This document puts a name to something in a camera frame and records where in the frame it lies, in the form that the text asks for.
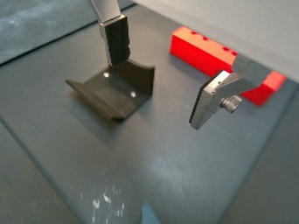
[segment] curved black holder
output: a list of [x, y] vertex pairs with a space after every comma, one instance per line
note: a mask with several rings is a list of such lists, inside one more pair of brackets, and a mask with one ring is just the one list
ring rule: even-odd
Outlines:
[[154, 81], [155, 68], [127, 60], [85, 83], [74, 80], [67, 83], [107, 119], [123, 121], [151, 97]]

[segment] metal screw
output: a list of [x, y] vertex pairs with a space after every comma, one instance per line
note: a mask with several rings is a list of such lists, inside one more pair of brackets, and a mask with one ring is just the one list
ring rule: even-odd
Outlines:
[[105, 77], [109, 78], [110, 77], [110, 73], [105, 73]]
[[242, 98], [237, 95], [233, 95], [230, 98], [223, 100], [221, 107], [225, 108], [233, 114], [241, 103]]
[[137, 92], [135, 91], [131, 92], [131, 97], [137, 98]]

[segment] red plastic block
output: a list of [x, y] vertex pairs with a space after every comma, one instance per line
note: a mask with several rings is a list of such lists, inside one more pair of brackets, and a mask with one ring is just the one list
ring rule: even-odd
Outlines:
[[[219, 70], [231, 73], [231, 65], [238, 56], [235, 51], [186, 27], [181, 27], [173, 32], [171, 54], [209, 76], [214, 76]], [[273, 72], [263, 84], [242, 95], [258, 106], [262, 106], [285, 81], [286, 77], [281, 73]]]

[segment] dark gray surface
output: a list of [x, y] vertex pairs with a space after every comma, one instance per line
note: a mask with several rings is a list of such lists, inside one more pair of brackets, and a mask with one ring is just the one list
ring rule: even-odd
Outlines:
[[[119, 6], [131, 5], [119, 0]], [[0, 64], [97, 21], [89, 0], [0, 0]]]
[[0, 223], [81, 223], [2, 123], [0, 155]]
[[223, 223], [299, 223], [298, 115], [299, 92]]
[[[179, 25], [141, 6], [126, 15], [133, 59], [157, 65], [154, 98], [133, 116], [122, 124], [109, 122], [65, 84], [67, 78], [87, 80], [107, 66], [97, 26], [2, 68], [0, 114], [87, 223], [93, 200], [106, 189], [114, 196], [114, 186], [122, 188], [117, 207], [139, 197], [162, 223], [217, 223], [295, 84], [287, 81], [263, 108], [245, 101], [234, 115], [221, 111], [195, 131], [189, 119], [209, 78], [169, 53]], [[126, 208], [138, 217], [138, 202]]]

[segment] red toy brick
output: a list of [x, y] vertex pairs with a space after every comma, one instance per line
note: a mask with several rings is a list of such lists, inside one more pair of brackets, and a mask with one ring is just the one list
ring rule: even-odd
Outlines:
[[[231, 73], [231, 65], [238, 55], [235, 51], [186, 27], [181, 27], [173, 32], [171, 54], [209, 76], [214, 76], [219, 70]], [[273, 72], [263, 84], [242, 95], [258, 106], [262, 106], [285, 81], [286, 77], [281, 73]]]

